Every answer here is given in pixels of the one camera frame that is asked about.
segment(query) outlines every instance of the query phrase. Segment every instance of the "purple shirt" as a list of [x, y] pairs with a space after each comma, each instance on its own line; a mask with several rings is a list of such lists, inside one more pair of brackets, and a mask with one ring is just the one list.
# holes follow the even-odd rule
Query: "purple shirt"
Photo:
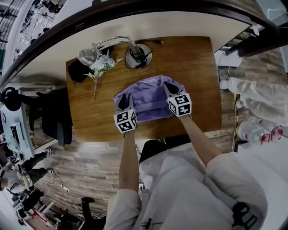
[[[167, 97], [163, 87], [163, 83], [166, 81], [177, 83], [172, 78], [163, 75], [149, 77], [124, 89], [121, 93], [118, 93], [113, 100], [116, 102], [123, 94], [126, 94], [127, 98], [131, 93], [138, 122], [172, 117], [173, 113], [169, 110], [168, 103], [166, 102]], [[185, 91], [183, 85], [177, 84]]]

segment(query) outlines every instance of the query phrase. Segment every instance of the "water bottle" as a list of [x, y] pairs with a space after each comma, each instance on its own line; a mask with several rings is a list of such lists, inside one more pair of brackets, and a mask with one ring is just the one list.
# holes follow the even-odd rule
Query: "water bottle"
[[248, 121], [252, 124], [259, 124], [269, 132], [272, 132], [273, 130], [275, 130], [275, 128], [278, 127], [276, 123], [259, 117], [250, 117]]
[[243, 141], [255, 144], [262, 144], [263, 142], [269, 142], [270, 140], [270, 135], [265, 132], [265, 129], [262, 126], [252, 124], [249, 121], [244, 121], [239, 125], [238, 136]]
[[248, 121], [252, 124], [259, 124], [265, 130], [269, 131], [271, 141], [276, 141], [282, 136], [281, 126], [272, 121], [261, 119], [259, 117], [250, 117]]

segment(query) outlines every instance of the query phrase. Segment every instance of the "fiducial marker cube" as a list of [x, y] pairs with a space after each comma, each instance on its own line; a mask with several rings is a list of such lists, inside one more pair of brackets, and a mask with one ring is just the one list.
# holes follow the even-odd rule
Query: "fiducial marker cube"
[[191, 114], [192, 103], [188, 93], [167, 98], [169, 109], [177, 117]]
[[130, 130], [135, 129], [137, 124], [137, 116], [135, 109], [115, 114], [114, 121], [121, 133], [126, 133]]

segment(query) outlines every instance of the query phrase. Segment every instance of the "white sneaker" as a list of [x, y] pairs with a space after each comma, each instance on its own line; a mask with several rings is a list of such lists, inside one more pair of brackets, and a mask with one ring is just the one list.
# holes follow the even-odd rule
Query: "white sneaker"
[[240, 98], [236, 101], [236, 107], [238, 109], [242, 108], [244, 106], [243, 101], [240, 100]]
[[52, 153], [52, 149], [48, 147], [45, 151], [46, 155], [49, 156]]
[[52, 168], [47, 168], [47, 173], [48, 174], [54, 173], [54, 170]]
[[222, 90], [228, 89], [228, 80], [227, 79], [220, 80], [220, 89], [222, 89]]

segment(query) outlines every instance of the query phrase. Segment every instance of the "lamp base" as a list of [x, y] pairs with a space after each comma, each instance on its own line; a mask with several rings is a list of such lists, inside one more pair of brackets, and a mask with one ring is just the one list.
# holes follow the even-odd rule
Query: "lamp base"
[[143, 45], [143, 44], [137, 44], [137, 46], [139, 46], [140, 48], [143, 49], [144, 51], [144, 54], [148, 56], [146, 57], [146, 65], [144, 66], [141, 66], [141, 67], [137, 67], [139, 66], [141, 63], [135, 61], [135, 59], [131, 56], [130, 52], [127, 52], [126, 53], [126, 56], [125, 56], [125, 62], [126, 62], [126, 65], [130, 68], [130, 69], [143, 69], [145, 68], [147, 65], [150, 64], [151, 60], [152, 60], [152, 52], [151, 52], [151, 49], [146, 46], [146, 45]]

